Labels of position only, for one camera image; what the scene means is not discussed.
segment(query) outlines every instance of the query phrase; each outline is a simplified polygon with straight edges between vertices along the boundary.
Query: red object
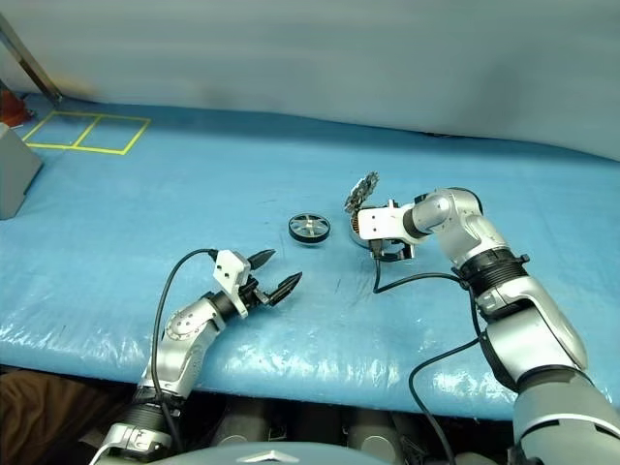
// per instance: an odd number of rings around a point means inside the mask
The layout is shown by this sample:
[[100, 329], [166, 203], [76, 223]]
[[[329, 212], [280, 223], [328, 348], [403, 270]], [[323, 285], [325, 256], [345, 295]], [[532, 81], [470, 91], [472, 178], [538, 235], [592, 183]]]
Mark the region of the red object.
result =
[[0, 120], [7, 126], [18, 126], [30, 119], [26, 105], [12, 92], [3, 90], [0, 95]]

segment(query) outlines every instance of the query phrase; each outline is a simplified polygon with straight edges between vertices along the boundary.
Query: black cable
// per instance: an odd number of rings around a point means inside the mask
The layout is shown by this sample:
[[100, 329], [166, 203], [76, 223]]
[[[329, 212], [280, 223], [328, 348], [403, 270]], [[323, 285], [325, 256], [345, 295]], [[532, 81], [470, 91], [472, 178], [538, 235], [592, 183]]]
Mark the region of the black cable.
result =
[[453, 356], [454, 354], [458, 354], [459, 352], [463, 352], [464, 350], [469, 349], [470, 347], [474, 347], [476, 344], [478, 344], [478, 342], [479, 342], [479, 338], [477, 337], [476, 339], [468, 342], [467, 344], [463, 344], [462, 346], [458, 346], [457, 348], [452, 349], [451, 351], [444, 352], [443, 354], [434, 356], [433, 358], [430, 358], [427, 361], [423, 361], [420, 365], [414, 368], [411, 374], [409, 375], [409, 391], [411, 392], [411, 395], [414, 397], [414, 400], [418, 404], [418, 407], [422, 410], [422, 412], [426, 416], [426, 419], [428, 419], [428, 422], [435, 430], [435, 434], [437, 434], [439, 441], [442, 443], [442, 447], [444, 448], [444, 452], [446, 453], [446, 457], [448, 458], [449, 465], [456, 465], [456, 461], [454, 459], [454, 452], [452, 451], [450, 442], [448, 441], [448, 438], [446, 437], [446, 433], [444, 433], [444, 430], [442, 429], [439, 422], [435, 419], [435, 417], [433, 417], [433, 414], [430, 413], [430, 411], [426, 408], [422, 400], [419, 398], [418, 393], [416, 392], [416, 387], [414, 386], [414, 378], [416, 377], [417, 373], [421, 369], [427, 367], [431, 363], [435, 363], [436, 361]]
[[379, 283], [381, 281], [381, 262], [379, 260], [375, 260], [375, 284], [373, 286], [372, 292], [374, 294], [380, 294], [390, 289], [393, 289], [397, 286], [400, 286], [406, 283], [411, 283], [411, 282], [414, 282], [420, 279], [427, 279], [427, 278], [449, 279], [451, 281], [454, 281], [455, 283], [458, 283], [461, 286], [461, 288], [468, 291], [469, 301], [470, 301], [470, 311], [471, 311], [471, 316], [472, 316], [472, 324], [474, 325], [474, 331], [476, 332], [476, 339], [468, 342], [467, 344], [463, 344], [462, 346], [452, 349], [451, 351], [444, 352], [443, 354], [434, 356], [433, 358], [430, 358], [422, 362], [420, 365], [416, 366], [412, 370], [411, 374], [409, 375], [409, 391], [411, 392], [411, 395], [414, 397], [414, 400], [418, 404], [419, 409], [422, 410], [422, 412], [426, 416], [426, 419], [428, 419], [428, 422], [435, 430], [435, 434], [437, 434], [439, 441], [442, 443], [442, 447], [444, 448], [444, 452], [446, 454], [446, 457], [448, 458], [449, 465], [456, 465], [456, 462], [454, 459], [454, 452], [452, 452], [452, 447], [450, 446], [450, 442], [448, 441], [448, 438], [446, 437], [446, 433], [444, 433], [444, 430], [442, 429], [439, 422], [435, 419], [435, 417], [433, 417], [433, 414], [430, 413], [430, 411], [426, 408], [422, 400], [419, 398], [418, 393], [416, 392], [416, 388], [414, 387], [414, 378], [416, 377], [417, 373], [421, 369], [425, 368], [426, 366], [432, 363], [435, 363], [436, 361], [442, 360], [444, 358], [453, 356], [454, 354], [458, 354], [459, 352], [469, 349], [470, 347], [473, 347], [479, 343], [481, 339], [481, 327], [478, 321], [478, 305], [476, 304], [476, 297], [474, 296], [474, 291], [472, 290], [472, 288], [469, 286], [469, 284], [466, 281], [464, 281], [463, 279], [459, 278], [456, 275], [447, 274], [447, 273], [413, 274], [406, 278], [402, 278], [397, 281], [394, 281], [393, 283], [386, 284], [385, 286], [382, 286], [380, 288]]
[[164, 313], [164, 304], [166, 303], [166, 297], [168, 296], [168, 291], [171, 288], [172, 280], [174, 279], [174, 275], [178, 271], [178, 269], [189, 259], [194, 257], [197, 254], [212, 254], [213, 249], [197, 249], [181, 260], [179, 260], [170, 274], [168, 275], [168, 279], [166, 280], [166, 284], [164, 285], [164, 290], [162, 291], [162, 296], [159, 299], [159, 304], [157, 305], [157, 313], [155, 314], [155, 326], [153, 327], [153, 342], [151, 344], [151, 378], [153, 379], [153, 387], [155, 388], [155, 395], [157, 400], [160, 402], [162, 413], [164, 414], [164, 419], [166, 420], [166, 425], [168, 426], [168, 430], [170, 431], [170, 435], [172, 436], [172, 440], [174, 442], [174, 447], [176, 451], [181, 453], [183, 452], [183, 443], [181, 441], [181, 436], [176, 428], [176, 424], [172, 420], [171, 411], [168, 407], [166, 399], [164, 399], [164, 395], [162, 394], [162, 387], [159, 384], [159, 376], [157, 375], [157, 346], [159, 344], [160, 339], [160, 326], [162, 322], [162, 314]]

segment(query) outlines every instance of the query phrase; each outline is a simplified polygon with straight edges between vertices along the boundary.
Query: white backdrop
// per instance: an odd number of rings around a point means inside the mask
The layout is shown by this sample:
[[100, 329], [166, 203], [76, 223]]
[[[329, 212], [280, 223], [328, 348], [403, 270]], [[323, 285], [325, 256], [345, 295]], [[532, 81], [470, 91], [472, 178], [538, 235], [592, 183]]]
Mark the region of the white backdrop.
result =
[[[620, 160], [618, 0], [0, 0], [70, 96], [532, 140]], [[6, 50], [0, 78], [32, 87]]]

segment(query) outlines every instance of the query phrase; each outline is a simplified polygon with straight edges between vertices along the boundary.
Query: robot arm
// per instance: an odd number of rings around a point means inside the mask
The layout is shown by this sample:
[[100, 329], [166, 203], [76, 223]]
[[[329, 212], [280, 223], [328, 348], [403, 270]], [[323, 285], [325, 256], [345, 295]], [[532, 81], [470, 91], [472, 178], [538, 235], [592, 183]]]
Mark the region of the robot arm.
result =
[[484, 356], [497, 380], [519, 394], [511, 463], [617, 461], [620, 418], [583, 373], [587, 356], [580, 338], [543, 286], [525, 271], [527, 256], [515, 257], [482, 216], [475, 194], [438, 189], [402, 207], [391, 202], [361, 209], [357, 220], [359, 235], [370, 241], [375, 258], [381, 251], [372, 247], [373, 241], [385, 239], [385, 231], [390, 239], [408, 244], [436, 235], [453, 271], [471, 287], [487, 322], [480, 339]]
[[202, 369], [204, 356], [226, 322], [236, 315], [245, 318], [259, 304], [275, 305], [291, 293], [301, 273], [282, 281], [276, 291], [265, 294], [250, 274], [271, 258], [274, 250], [264, 250], [245, 259], [230, 251], [209, 251], [215, 261], [213, 277], [222, 287], [217, 294], [207, 293], [196, 302], [177, 310], [169, 318], [157, 349], [157, 378], [162, 397], [151, 377], [149, 360], [134, 405], [123, 422], [115, 423], [91, 461], [92, 464], [127, 463], [126, 460], [150, 462], [169, 454], [171, 432], [162, 411], [162, 402], [172, 408], [172, 416], [181, 415]]

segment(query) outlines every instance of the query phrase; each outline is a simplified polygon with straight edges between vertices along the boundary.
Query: gray box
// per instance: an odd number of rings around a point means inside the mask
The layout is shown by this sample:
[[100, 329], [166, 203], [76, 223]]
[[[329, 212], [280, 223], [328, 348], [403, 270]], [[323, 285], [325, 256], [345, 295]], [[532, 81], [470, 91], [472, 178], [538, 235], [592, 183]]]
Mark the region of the gray box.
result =
[[18, 135], [0, 123], [0, 220], [16, 216], [42, 165]]

